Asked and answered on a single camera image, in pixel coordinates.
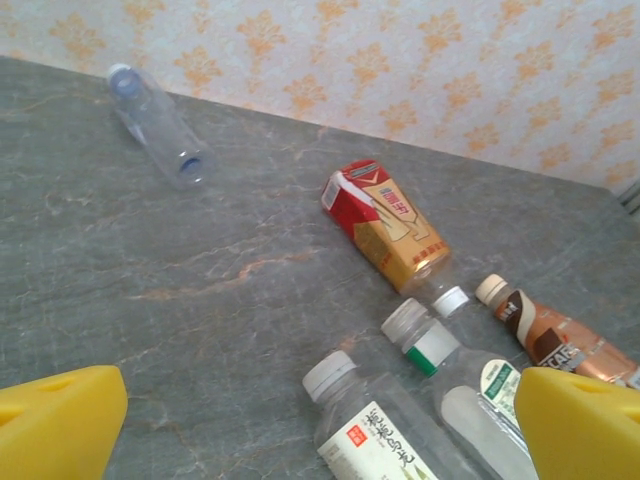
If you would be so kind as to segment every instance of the brown bottle label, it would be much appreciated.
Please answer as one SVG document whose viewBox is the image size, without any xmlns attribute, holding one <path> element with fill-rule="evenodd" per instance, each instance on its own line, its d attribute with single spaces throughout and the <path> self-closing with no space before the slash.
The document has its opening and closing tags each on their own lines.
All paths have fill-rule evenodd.
<svg viewBox="0 0 640 480">
<path fill-rule="evenodd" d="M 533 303 L 521 290 L 495 312 L 539 366 L 640 390 L 640 368 L 604 338 L 570 317 Z"/>
<path fill-rule="evenodd" d="M 533 342 L 531 357 L 541 367 L 572 373 L 587 358 L 580 349 L 563 342 L 553 328 L 549 328 Z"/>
<path fill-rule="evenodd" d="M 518 334 L 518 326 L 520 325 L 520 319 L 522 318 L 522 297 L 520 296 L 520 292 L 516 290 L 507 301 L 501 305 L 496 311 L 496 316 L 502 320 L 507 329 L 513 334 Z"/>
</svg>

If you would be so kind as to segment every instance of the green bottle label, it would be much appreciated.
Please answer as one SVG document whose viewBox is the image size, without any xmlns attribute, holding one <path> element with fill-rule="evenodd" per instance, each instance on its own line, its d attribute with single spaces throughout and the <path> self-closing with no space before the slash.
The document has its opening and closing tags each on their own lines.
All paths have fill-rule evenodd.
<svg viewBox="0 0 640 480">
<path fill-rule="evenodd" d="M 431 377 L 438 371 L 438 368 L 431 363 L 427 358 L 420 353 L 416 347 L 411 347 L 411 349 L 407 352 L 407 358 L 413 362 L 413 364 L 418 367 L 422 373 L 424 373 L 427 377 Z"/>
</svg>

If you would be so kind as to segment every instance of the gray marble table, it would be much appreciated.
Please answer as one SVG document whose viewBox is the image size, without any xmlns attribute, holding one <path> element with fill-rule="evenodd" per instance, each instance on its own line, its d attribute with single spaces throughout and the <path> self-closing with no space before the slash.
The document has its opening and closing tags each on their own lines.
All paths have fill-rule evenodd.
<svg viewBox="0 0 640 480">
<path fill-rule="evenodd" d="M 119 366 L 129 411 L 107 478 L 330 478 L 300 381 L 337 347 L 428 394 L 379 330 L 401 299 L 319 205 L 362 157 L 439 228 L 469 294 L 500 273 L 640 360 L 640 234 L 607 191 L 176 101 L 223 162 L 206 188 L 169 187 L 103 79 L 0 60 L 0 387 Z M 484 307 L 455 323 L 528 365 Z"/>
</svg>

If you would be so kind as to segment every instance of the bottle cap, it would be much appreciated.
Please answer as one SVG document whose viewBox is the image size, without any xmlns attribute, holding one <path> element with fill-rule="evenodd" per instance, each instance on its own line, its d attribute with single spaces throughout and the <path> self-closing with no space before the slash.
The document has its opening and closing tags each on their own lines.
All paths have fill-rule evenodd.
<svg viewBox="0 0 640 480">
<path fill-rule="evenodd" d="M 451 315 L 461 305 L 469 301 L 469 297 L 460 287 L 453 287 L 433 302 L 433 308 L 444 318 Z"/>
<path fill-rule="evenodd" d="M 333 352 L 313 367 L 302 379 L 302 385 L 314 402 L 340 377 L 356 368 L 342 350 Z"/>
<path fill-rule="evenodd" d="M 120 97 L 131 97 L 140 90 L 142 79 L 129 65 L 116 63 L 107 72 L 107 83 L 114 94 Z"/>
<path fill-rule="evenodd" d="M 507 282 L 501 276 L 492 273 L 476 288 L 476 297 L 478 297 L 478 300 L 482 303 L 489 306 L 493 297 L 506 285 Z"/>
<path fill-rule="evenodd" d="M 114 63 L 109 67 L 109 70 L 107 70 L 107 81 L 110 81 L 111 77 L 120 70 L 131 70 L 131 66 L 126 63 Z"/>
<path fill-rule="evenodd" d="M 415 298 L 409 298 L 384 321 L 382 333 L 391 340 L 391 343 L 398 345 L 404 351 L 403 338 L 410 335 L 411 331 L 424 321 L 424 315 L 429 316 L 427 309 Z"/>
</svg>

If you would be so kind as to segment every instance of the floral wallpaper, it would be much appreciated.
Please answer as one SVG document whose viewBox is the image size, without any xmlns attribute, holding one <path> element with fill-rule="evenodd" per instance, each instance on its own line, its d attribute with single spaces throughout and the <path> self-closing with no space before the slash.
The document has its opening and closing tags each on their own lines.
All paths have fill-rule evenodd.
<svg viewBox="0 0 640 480">
<path fill-rule="evenodd" d="M 624 191 L 637 0 L 0 0 L 2 53 Z"/>
</svg>

